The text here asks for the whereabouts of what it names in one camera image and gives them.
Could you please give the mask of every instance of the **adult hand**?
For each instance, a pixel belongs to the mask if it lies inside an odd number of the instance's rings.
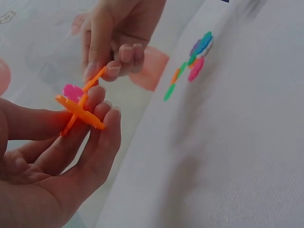
[[[104,80],[138,73],[166,0],[99,0],[82,32],[85,80],[107,64]]]
[[[120,147],[120,112],[103,102],[101,87],[88,95],[85,109],[106,128],[100,131],[76,121],[65,137],[59,133],[69,113],[27,109],[0,99],[1,227],[62,227],[107,179]],[[62,173],[89,131],[78,163]],[[32,141],[6,151],[8,140]]]

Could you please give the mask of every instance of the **pink plastic piece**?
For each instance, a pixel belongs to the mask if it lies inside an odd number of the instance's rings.
[[[79,88],[76,85],[66,84],[66,86],[63,88],[63,95],[74,101],[75,103],[78,103],[79,99],[82,97],[83,94],[84,91],[82,90],[82,88]]]
[[[198,61],[196,62],[196,64],[194,65],[193,69],[191,70],[188,76],[188,80],[190,82],[192,82],[199,75],[200,71],[204,67],[204,62],[205,62],[204,57],[198,59]]]

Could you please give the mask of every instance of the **plastic toy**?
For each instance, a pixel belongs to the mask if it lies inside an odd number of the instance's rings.
[[[67,84],[63,89],[64,95],[56,96],[56,101],[73,114],[65,129],[60,133],[61,136],[65,136],[67,134],[77,118],[99,130],[103,130],[105,128],[105,125],[96,116],[83,109],[88,98],[87,92],[93,85],[95,85],[96,81],[98,81],[105,71],[106,67],[102,68],[102,70],[99,71],[93,79],[89,80],[85,84],[83,89],[75,85]]]

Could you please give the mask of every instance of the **pink print on fabric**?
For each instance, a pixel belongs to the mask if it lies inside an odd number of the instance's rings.
[[[0,96],[5,93],[10,85],[9,65],[0,58]]]
[[[197,60],[195,63],[193,69],[191,70],[189,76],[188,76],[188,81],[192,82],[200,73],[204,66],[205,59],[204,57],[201,57]]]
[[[75,103],[78,103],[79,99],[82,97],[82,95],[85,94],[82,88],[79,88],[76,85],[67,84],[63,88],[63,95],[66,96],[68,99],[74,101]]]

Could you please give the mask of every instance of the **white fabric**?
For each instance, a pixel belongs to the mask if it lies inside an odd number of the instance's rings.
[[[207,0],[181,36],[97,227],[304,227],[304,1],[254,1],[236,22],[237,2]],[[163,102],[209,30],[199,78]]]

